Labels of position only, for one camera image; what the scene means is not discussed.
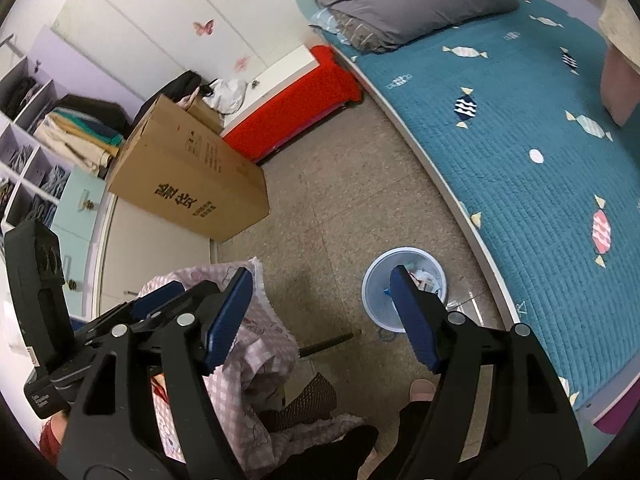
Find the person's left hand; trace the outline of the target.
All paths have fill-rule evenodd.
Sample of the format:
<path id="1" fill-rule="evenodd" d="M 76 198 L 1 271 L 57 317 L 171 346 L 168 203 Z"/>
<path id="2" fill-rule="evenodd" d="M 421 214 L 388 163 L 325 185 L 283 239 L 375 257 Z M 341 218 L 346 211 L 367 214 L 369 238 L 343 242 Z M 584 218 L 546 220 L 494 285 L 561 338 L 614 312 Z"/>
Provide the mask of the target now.
<path id="1" fill-rule="evenodd" d="M 58 464 L 68 416 L 70 416 L 69 410 L 55 413 L 44 423 L 41 430 L 39 449 L 44 458 L 53 466 Z"/>

